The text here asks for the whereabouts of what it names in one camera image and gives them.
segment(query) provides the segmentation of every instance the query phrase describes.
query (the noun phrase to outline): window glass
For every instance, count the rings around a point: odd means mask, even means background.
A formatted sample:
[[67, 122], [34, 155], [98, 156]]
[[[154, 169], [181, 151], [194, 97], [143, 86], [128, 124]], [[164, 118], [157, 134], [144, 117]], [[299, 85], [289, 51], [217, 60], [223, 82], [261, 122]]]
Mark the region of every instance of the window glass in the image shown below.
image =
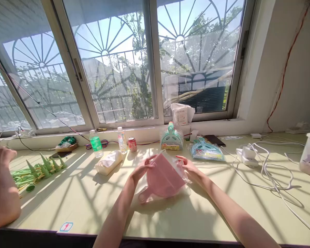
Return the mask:
[[153, 118], [142, 0], [64, 5], [100, 123]]
[[[0, 0], [0, 61], [32, 97], [66, 124], [85, 124], [40, 0]], [[65, 126], [15, 87], [39, 129]]]
[[0, 74], [0, 132], [31, 128]]
[[243, 6], [243, 0], [158, 2], [165, 116], [175, 102], [196, 113], [226, 110]]

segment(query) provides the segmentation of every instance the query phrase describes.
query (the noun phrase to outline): hand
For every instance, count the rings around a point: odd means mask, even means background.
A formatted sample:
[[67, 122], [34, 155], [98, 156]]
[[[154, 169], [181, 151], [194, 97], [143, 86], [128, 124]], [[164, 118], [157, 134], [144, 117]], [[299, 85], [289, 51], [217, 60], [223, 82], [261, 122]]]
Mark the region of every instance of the hand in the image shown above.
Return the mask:
[[151, 169], [154, 167], [154, 165], [150, 165], [149, 161], [155, 158], [156, 155], [153, 155], [149, 158], [146, 158], [143, 160], [138, 167], [131, 173], [130, 177], [134, 181], [134, 185], [137, 185], [139, 180], [143, 177], [143, 175], [147, 172], [148, 169]]
[[9, 163], [16, 155], [16, 151], [0, 146], [0, 168], [9, 168]]
[[204, 174], [198, 168], [196, 168], [194, 163], [183, 156], [176, 156], [176, 157], [180, 159], [179, 161], [184, 162], [184, 164], [181, 165], [181, 167], [188, 172], [188, 179], [196, 181], [197, 183], [201, 184], [200, 179]]

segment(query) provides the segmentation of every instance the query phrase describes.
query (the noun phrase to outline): teal brush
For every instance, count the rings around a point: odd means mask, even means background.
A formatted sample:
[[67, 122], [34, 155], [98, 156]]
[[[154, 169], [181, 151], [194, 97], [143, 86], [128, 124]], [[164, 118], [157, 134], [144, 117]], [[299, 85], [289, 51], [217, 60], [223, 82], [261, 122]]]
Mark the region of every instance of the teal brush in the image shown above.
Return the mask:
[[161, 139], [161, 148], [167, 150], [182, 150], [183, 140], [173, 127], [173, 122], [169, 122], [168, 132]]

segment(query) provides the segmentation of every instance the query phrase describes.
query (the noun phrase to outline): window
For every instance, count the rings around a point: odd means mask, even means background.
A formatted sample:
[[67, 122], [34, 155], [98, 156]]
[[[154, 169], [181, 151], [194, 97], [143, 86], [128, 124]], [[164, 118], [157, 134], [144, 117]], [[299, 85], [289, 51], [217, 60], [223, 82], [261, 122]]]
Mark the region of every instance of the window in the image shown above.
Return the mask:
[[244, 1], [185, 0], [158, 5], [163, 109], [227, 110]]
[[0, 0], [0, 133], [233, 117], [253, 4]]
[[0, 132], [14, 131], [18, 126], [31, 128], [0, 73]]
[[[8, 73], [70, 126], [85, 125], [41, 1], [0, 1], [0, 59]], [[37, 128], [65, 126], [15, 85]]]
[[100, 123], [154, 118], [142, 0], [64, 4]]

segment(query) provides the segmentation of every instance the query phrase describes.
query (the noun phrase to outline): blue sticker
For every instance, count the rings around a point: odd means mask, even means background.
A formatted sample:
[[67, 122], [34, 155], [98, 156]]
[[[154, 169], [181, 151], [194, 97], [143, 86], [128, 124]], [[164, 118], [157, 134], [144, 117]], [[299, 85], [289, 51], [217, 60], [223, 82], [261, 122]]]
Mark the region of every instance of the blue sticker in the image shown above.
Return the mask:
[[72, 228], [73, 226], [73, 222], [65, 222], [61, 228], [60, 228], [60, 231], [64, 231], [64, 232], [68, 232], [70, 231], [70, 229]]

